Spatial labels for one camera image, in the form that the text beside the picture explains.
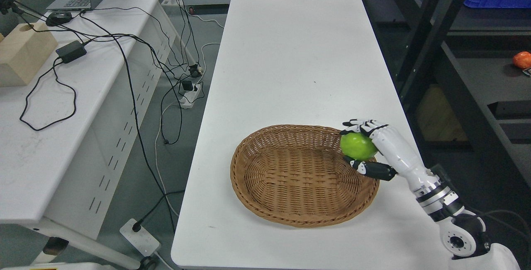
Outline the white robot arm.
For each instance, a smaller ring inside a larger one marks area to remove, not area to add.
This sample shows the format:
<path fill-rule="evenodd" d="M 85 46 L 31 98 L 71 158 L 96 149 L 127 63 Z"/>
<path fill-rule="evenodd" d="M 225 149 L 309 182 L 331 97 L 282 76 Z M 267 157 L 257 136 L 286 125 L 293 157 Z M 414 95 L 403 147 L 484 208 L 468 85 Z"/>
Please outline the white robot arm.
<path fill-rule="evenodd" d="M 512 251 L 491 243 L 483 219 L 465 208 L 459 195 L 432 169 L 420 172 L 423 179 L 413 194 L 424 212 L 439 226 L 440 240 L 452 257 L 450 270 L 519 270 Z"/>

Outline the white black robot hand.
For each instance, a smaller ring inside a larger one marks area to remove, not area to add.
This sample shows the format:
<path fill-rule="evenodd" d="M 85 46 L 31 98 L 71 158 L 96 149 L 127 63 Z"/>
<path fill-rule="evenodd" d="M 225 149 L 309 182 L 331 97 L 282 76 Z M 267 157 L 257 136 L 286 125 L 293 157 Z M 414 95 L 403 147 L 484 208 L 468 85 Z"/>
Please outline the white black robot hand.
<path fill-rule="evenodd" d="M 344 160 L 358 173 L 380 180 L 391 180 L 398 174 L 407 180 L 410 191 L 417 197 L 427 194 L 439 185 L 438 177 L 425 167 L 419 154 L 396 128 L 375 119 L 351 119 L 343 122 L 343 126 L 346 128 L 340 132 L 341 135 L 357 132 L 368 136 L 387 161 L 386 165 L 344 156 Z"/>

